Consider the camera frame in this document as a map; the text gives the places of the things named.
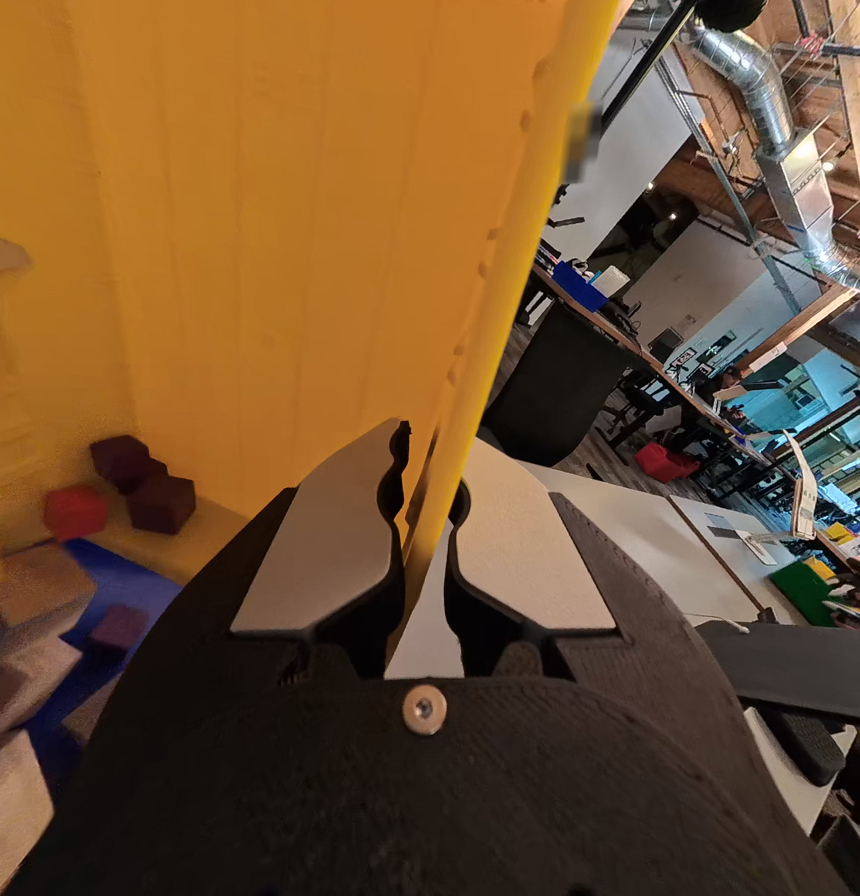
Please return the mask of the pile of wooden cubes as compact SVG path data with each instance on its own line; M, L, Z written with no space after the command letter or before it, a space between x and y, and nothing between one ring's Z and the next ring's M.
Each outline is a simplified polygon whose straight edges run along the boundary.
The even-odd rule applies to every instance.
M80 651L60 637L77 624L97 590L65 543L91 541L111 510L105 491L85 479L47 491L29 442L21 427L0 433L0 893L54 814L24 725L80 660ZM146 619L115 608L90 641L125 651ZM81 747L118 675L64 718Z

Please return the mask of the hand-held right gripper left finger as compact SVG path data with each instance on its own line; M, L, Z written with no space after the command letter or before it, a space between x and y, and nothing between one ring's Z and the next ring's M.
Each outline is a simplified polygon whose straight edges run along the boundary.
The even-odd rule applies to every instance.
M385 420L306 476L231 633L312 633L402 570L397 517L405 503L410 435L406 420Z

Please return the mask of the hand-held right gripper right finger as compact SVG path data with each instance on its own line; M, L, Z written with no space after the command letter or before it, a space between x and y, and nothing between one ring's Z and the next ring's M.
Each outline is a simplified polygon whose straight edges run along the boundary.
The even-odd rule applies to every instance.
M547 488L485 441L469 450L449 519L444 613L463 673L490 676L526 643L560 675L559 639L615 636L615 619Z

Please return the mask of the long wooden table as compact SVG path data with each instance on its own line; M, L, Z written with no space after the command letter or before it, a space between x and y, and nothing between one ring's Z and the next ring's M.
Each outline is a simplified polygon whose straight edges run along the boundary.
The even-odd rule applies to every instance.
M627 333L616 327L597 311L586 308L581 302L576 301L572 294L564 290L559 283L549 276L544 267L534 263L530 270L530 277L538 281L539 289L542 293L558 300L566 308L578 314L598 334L605 335L611 342L622 346L636 359L636 364L641 367L641 370L660 379L684 407L693 409L696 422L702 427L713 431L713 438L718 438L726 443L729 452L747 457L751 464L762 470L777 469L779 472L784 471L781 464L789 456L791 435L783 435L782 432L778 432L778 437L784 440L783 443L771 452L759 451L755 448L754 442L756 440L761 442L768 441L772 438L771 434L755 435L742 433L714 409L714 404L709 405L674 379L671 379L662 364L658 363L653 355L644 350Z

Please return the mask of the blue storage bin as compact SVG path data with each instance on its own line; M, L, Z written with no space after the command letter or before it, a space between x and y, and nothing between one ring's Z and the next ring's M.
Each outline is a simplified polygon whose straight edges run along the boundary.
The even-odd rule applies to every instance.
M559 261L552 271L552 280L578 305L596 313L608 301L607 296L588 282L569 262Z

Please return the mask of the yellow plastic box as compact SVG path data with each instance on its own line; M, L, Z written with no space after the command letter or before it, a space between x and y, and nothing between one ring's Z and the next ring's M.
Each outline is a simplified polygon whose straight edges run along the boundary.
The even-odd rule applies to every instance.
M628 2L0 2L0 550L134 434L253 518L408 420L423 577Z

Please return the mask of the black framed marker sign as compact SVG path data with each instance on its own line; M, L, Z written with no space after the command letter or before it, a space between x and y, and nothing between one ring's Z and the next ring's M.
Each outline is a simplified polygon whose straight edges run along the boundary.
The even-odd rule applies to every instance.
M695 630L735 695L754 707L860 728L860 631L711 620Z

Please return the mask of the green box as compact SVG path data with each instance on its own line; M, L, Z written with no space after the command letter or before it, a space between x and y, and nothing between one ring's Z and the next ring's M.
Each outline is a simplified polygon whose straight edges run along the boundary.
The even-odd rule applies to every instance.
M769 580L793 604L806 621L814 626L835 628L825 601L831 586L810 566L795 561L769 575Z

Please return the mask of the tall black pole stand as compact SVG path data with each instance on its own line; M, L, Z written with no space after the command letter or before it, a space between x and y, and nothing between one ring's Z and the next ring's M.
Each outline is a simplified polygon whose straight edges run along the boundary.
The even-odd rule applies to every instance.
M731 32L751 25L759 18L766 4L765 1L681 1L671 6L666 23L660 26L655 39L603 111L601 132L606 133L613 125L649 71L660 61L668 46L693 17L700 19L706 27Z

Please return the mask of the silver spiral duct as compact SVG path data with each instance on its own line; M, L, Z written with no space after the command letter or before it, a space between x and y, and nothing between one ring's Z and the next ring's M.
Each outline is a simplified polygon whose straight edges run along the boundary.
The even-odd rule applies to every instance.
M834 206L814 135L796 128L782 76L769 54L742 31L685 27L690 49L731 82L757 134L757 164L778 217L805 260L860 294L860 253L833 235Z

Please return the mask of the red box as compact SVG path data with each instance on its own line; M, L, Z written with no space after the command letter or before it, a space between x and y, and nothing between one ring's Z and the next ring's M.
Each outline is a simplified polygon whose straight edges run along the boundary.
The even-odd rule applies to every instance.
M656 441L646 443L634 455L634 462L646 476L661 484L689 478L701 468L701 462L693 456L672 452Z

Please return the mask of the white folding stand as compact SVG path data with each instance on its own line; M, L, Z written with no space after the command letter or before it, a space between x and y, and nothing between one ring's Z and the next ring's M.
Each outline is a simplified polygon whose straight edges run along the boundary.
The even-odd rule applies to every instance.
M752 533L736 530L739 540L764 566L787 566L795 556L790 546L797 541L790 532Z

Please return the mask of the blue plastic box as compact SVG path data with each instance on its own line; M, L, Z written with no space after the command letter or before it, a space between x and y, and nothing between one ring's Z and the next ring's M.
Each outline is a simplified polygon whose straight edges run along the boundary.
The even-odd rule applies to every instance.
M65 543L65 547L97 590L77 624L60 636L65 644L80 651L80 660L42 709L24 725L52 798L58 797L76 771L83 751L64 728L64 718L124 670L144 637L181 590L166 577L89 540L75 539ZM119 607L146 616L140 636L125 651L93 644L91 633L109 611Z

